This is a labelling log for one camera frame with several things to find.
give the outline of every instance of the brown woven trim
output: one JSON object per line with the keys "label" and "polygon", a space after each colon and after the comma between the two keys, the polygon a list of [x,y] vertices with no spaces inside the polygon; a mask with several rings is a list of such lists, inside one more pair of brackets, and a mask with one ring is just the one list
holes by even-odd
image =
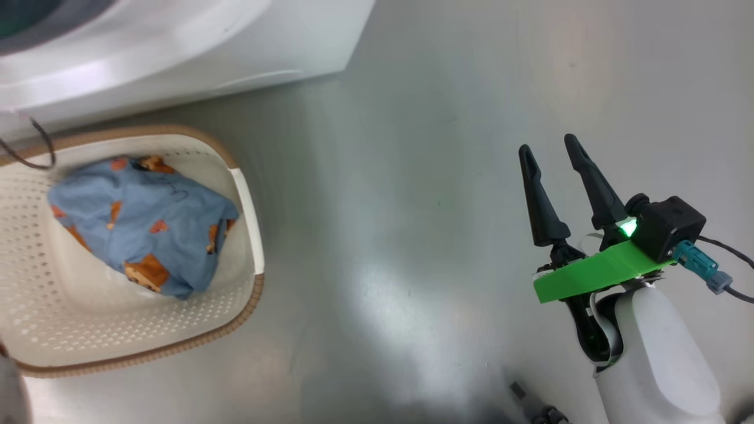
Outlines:
{"label": "brown woven trim", "polygon": [[247,319],[249,319],[251,313],[254,312],[257,303],[259,303],[259,300],[262,298],[262,289],[264,286],[265,275],[255,275],[254,288],[252,289],[251,297],[240,314],[221,327],[194,336],[190,339],[183,340],[182,342],[173,343],[172,345],[148,350],[146,352],[135,353],[133,355],[121,356],[120,358],[87,362],[85,364],[66,365],[65,367],[36,367],[19,361],[17,361],[17,364],[25,376],[36,378],[57,378],[80,376],[89,373],[98,373],[100,371],[114,370],[116,368],[130,367],[132,365],[144,364],[146,362],[154,361],[155,359],[185,352],[189,349],[217,340],[238,329]]}
{"label": "brown woven trim", "polygon": [[[55,150],[64,150],[70,147],[83,146],[84,144],[97,143],[104,140],[114,140],[125,137],[140,137],[151,136],[159,134],[181,134],[189,137],[193,137],[197,140],[205,142],[209,147],[213,148],[215,152],[225,161],[228,168],[235,169],[238,165],[235,163],[231,154],[225,150],[225,147],[215,140],[214,137],[209,134],[197,130],[186,125],[178,124],[165,124],[165,125],[146,125],[142,127],[131,128],[116,128],[114,130],[97,131],[93,133],[79,134],[70,137],[64,137],[58,140],[54,140]],[[21,150],[18,155],[24,159],[33,158],[34,156],[43,155],[48,152],[46,146],[36,146],[28,149]],[[16,163],[16,161],[10,156],[0,157],[0,167]]]}

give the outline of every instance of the green light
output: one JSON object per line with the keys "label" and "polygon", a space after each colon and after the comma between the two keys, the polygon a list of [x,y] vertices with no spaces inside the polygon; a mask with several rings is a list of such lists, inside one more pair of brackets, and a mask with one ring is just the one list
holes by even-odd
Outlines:
{"label": "green light", "polygon": [[621,224],[621,231],[630,238],[633,232],[636,231],[636,220],[627,221]]}

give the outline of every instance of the laundry basket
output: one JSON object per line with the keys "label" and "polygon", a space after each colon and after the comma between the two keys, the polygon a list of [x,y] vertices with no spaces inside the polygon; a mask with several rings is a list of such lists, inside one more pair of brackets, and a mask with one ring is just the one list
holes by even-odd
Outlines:
{"label": "laundry basket", "polygon": [[[52,171],[0,158],[0,339],[26,375],[70,376],[152,361],[216,340],[249,318],[264,284],[262,241],[244,175],[220,143],[194,128],[160,125],[55,144]],[[186,301],[143,290],[110,269],[54,219],[47,202],[50,187],[77,167],[154,154],[242,211],[210,288]]]}

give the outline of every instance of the robotic arm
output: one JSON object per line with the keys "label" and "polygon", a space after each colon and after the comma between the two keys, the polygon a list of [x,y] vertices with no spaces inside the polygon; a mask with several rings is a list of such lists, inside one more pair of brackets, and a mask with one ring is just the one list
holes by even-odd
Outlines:
{"label": "robotic arm", "polygon": [[[565,147],[604,237],[591,257],[568,244],[570,230],[541,185],[531,149],[521,146],[534,244],[552,246],[550,263],[535,273],[540,302],[568,306],[611,424],[723,424],[709,365],[673,304],[654,288],[662,268],[678,263],[715,293],[729,289],[732,279],[693,244],[706,218],[676,196],[651,203],[636,195],[625,207],[575,136],[565,136]],[[625,292],[598,297],[616,286]]]}

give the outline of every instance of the black cable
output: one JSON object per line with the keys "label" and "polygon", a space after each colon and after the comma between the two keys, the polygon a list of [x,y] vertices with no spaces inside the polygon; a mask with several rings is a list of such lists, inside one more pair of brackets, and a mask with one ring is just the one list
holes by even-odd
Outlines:
{"label": "black cable", "polygon": [[[738,250],[735,250],[734,248],[732,248],[732,247],[728,246],[727,244],[723,243],[722,241],[717,241],[717,240],[715,240],[713,238],[707,238],[707,237],[704,237],[703,235],[700,235],[697,238],[697,240],[701,240],[701,241],[704,241],[706,243],[713,244],[713,245],[715,245],[717,247],[721,247],[723,249],[726,249],[728,252],[731,252],[733,255],[735,255],[738,259],[744,261],[745,263],[748,263],[749,266],[751,266],[752,269],[754,269],[754,260],[752,260],[752,258],[750,258],[747,255],[739,252]],[[735,290],[731,286],[726,286],[725,288],[723,288],[723,290],[725,290],[728,294],[732,295],[736,299],[743,300],[744,302],[748,302],[748,303],[754,304],[754,297],[749,297],[749,296],[747,296],[747,295],[745,295],[745,294],[743,294],[743,293]]]}
{"label": "black cable", "polygon": [[39,131],[39,134],[42,135],[42,139],[44,140],[44,144],[47,145],[48,150],[50,151],[50,164],[49,165],[38,165],[33,164],[32,162],[27,161],[26,159],[22,158],[21,155],[16,153],[15,150],[13,150],[2,138],[0,138],[0,147],[3,148],[10,156],[12,156],[17,161],[21,162],[21,164],[30,167],[32,169],[39,169],[39,170],[48,170],[55,167],[55,162],[57,158],[55,157],[55,148],[52,145],[52,139],[47,134],[47,131],[42,128],[42,126],[35,121],[34,119],[29,118],[29,120],[32,122],[32,126]]}

